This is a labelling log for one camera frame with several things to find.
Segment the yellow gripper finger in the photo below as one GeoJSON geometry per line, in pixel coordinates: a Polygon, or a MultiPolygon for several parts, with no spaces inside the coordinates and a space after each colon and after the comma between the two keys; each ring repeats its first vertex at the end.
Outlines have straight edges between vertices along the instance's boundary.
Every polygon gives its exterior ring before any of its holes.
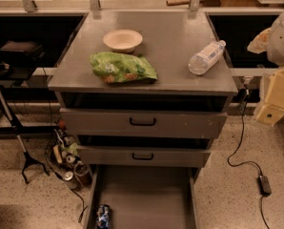
{"type": "Polygon", "coordinates": [[[284,116],[284,68],[264,74],[260,82],[260,101],[254,110],[257,123],[273,126],[284,116]]]}
{"type": "Polygon", "coordinates": [[[271,29],[267,28],[257,35],[254,40],[250,42],[247,47],[247,50],[252,53],[260,54],[267,50],[267,44],[269,41],[271,29]]]}

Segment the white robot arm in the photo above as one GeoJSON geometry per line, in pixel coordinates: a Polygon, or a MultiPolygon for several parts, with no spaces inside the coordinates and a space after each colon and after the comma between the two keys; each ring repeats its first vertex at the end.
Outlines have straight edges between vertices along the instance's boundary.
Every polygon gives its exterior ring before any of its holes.
{"type": "Polygon", "coordinates": [[[284,11],[250,42],[247,50],[256,54],[266,52],[268,60],[278,66],[266,77],[267,83],[260,90],[264,96],[254,111],[256,122],[273,126],[284,116],[284,11]]]}

